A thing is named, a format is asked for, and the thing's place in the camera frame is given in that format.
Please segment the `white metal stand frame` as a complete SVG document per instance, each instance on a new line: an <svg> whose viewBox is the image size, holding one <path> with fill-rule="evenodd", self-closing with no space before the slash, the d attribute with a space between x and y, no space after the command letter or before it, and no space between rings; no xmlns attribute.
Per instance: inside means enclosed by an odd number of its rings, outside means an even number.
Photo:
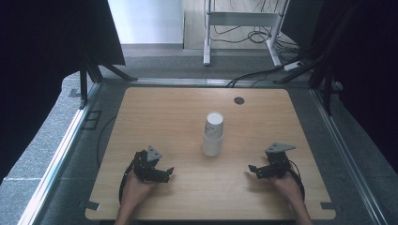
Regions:
<svg viewBox="0 0 398 225"><path fill-rule="evenodd" d="M203 63L210 65L210 26L259 26L272 29L271 37L266 41L268 52L275 67L280 68L282 63L275 50L276 38L282 27L289 0L283 0L282 8L278 13L268 12L222 12L211 9L212 0L205 0L205 26Z"/></svg>

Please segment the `person's right hand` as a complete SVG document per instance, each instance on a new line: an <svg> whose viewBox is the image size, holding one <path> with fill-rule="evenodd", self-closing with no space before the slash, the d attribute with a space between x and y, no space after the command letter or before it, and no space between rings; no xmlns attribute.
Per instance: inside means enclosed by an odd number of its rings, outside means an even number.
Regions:
<svg viewBox="0 0 398 225"><path fill-rule="evenodd" d="M271 177L269 181L289 203L302 203L299 185L290 173L280 178Z"/></svg>

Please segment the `black floor socket frame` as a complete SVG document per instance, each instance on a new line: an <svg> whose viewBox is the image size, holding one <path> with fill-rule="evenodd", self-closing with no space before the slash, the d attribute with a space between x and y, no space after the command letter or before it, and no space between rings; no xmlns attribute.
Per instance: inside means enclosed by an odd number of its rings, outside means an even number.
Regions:
<svg viewBox="0 0 398 225"><path fill-rule="evenodd" d="M83 121L82 130L95 130L100 122L102 111L89 111Z"/></svg>

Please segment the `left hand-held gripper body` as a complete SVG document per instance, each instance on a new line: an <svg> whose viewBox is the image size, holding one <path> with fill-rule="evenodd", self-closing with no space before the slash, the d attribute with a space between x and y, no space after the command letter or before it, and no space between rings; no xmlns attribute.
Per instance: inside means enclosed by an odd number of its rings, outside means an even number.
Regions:
<svg viewBox="0 0 398 225"><path fill-rule="evenodd" d="M150 181L151 176L162 176L155 169L160 161L160 154L153 146L149 145L146 150L139 151L134 156L134 173L142 181Z"/></svg>

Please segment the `white power strip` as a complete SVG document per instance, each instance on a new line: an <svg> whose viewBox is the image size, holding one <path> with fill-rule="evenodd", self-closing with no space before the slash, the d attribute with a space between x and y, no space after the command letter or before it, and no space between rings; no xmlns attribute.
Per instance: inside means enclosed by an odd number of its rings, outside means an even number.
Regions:
<svg viewBox="0 0 398 225"><path fill-rule="evenodd" d="M296 62L290 63L288 65L285 65L283 68L285 71L291 71L291 70L294 70L294 69L302 67L302 66L303 66L303 63L301 61L296 61Z"/></svg>

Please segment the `person's left hand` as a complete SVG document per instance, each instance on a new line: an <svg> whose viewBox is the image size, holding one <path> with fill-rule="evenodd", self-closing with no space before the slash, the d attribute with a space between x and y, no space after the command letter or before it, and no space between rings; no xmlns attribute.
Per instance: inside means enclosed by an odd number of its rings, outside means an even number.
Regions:
<svg viewBox="0 0 398 225"><path fill-rule="evenodd" d="M155 187L155 183L142 182L134 172L130 172L123 188L121 205L131 207L137 206Z"/></svg>

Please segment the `aluminium floor rail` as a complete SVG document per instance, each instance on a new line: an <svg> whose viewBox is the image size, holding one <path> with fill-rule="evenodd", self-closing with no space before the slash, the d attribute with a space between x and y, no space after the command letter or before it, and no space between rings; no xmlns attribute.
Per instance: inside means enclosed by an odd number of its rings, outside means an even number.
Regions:
<svg viewBox="0 0 398 225"><path fill-rule="evenodd" d="M35 190L17 225L97 225L84 215L92 183L89 175L96 166L85 167L84 157L77 154L77 142L99 88L97 84L88 86L89 103L81 108L77 86L63 84L61 95L22 158L26 172L19 180L33 184Z"/></svg>
<svg viewBox="0 0 398 225"><path fill-rule="evenodd" d="M321 95L313 89L310 90L310 93L373 224L390 225L374 193L371 191L365 176L351 155L340 130L337 128L332 116L324 109Z"/></svg>

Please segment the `black tripod stand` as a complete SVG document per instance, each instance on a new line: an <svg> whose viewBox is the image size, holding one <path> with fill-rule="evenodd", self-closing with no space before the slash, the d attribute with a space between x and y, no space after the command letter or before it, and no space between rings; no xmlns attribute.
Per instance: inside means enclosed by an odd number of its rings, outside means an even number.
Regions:
<svg viewBox="0 0 398 225"><path fill-rule="evenodd" d="M321 83L324 83L322 104L324 111L331 115L330 110L330 96L332 94L332 75L331 60L337 54L336 48L341 42L342 36L347 29L348 24L359 7L362 0L344 0L343 8L336 14L329 28L325 31L323 36L306 52L305 58L309 58L312 54L315 55L314 60L307 66L299 68L297 71L274 81L274 83L289 83L310 71L314 73L311 75L308 86L311 89L318 88Z"/></svg>
<svg viewBox="0 0 398 225"><path fill-rule="evenodd" d="M88 105L88 89L87 89L87 78L90 78L93 83L101 83L103 80L102 73L100 72L100 66L103 66L113 72L116 76L122 78L125 81L136 82L137 78L128 75L119 68L105 63L103 60L98 58L90 57L86 51L81 51L81 65L80 65L80 87L81 87L81 103L80 108L84 109Z"/></svg>

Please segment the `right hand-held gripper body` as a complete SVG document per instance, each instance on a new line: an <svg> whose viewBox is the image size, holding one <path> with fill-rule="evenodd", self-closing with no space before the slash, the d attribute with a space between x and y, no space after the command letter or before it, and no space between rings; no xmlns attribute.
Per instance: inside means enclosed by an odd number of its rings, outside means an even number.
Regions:
<svg viewBox="0 0 398 225"><path fill-rule="evenodd" d="M293 149L295 149L294 145L274 142L265 150L268 160L267 177L284 176L291 168L286 152Z"/></svg>

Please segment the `white paper cup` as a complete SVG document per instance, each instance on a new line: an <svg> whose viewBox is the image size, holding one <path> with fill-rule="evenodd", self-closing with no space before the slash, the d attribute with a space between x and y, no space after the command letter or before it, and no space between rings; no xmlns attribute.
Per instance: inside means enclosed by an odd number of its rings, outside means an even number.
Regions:
<svg viewBox="0 0 398 225"><path fill-rule="evenodd" d="M222 151L223 137L218 139L203 135L202 151L208 157L216 157Z"/></svg>
<svg viewBox="0 0 398 225"><path fill-rule="evenodd" d="M204 134L210 140L218 140L223 135L223 116L219 112L207 115Z"/></svg>

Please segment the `black curtain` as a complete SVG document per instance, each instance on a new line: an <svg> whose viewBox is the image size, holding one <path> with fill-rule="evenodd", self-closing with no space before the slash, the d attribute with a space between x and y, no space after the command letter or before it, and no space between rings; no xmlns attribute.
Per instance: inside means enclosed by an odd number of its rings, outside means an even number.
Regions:
<svg viewBox="0 0 398 225"><path fill-rule="evenodd" d="M282 32L305 57L344 0L290 0ZM340 100L398 173L398 0L362 0L332 57Z"/></svg>
<svg viewBox="0 0 398 225"><path fill-rule="evenodd" d="M0 184L86 57L125 63L108 0L0 0Z"/></svg>

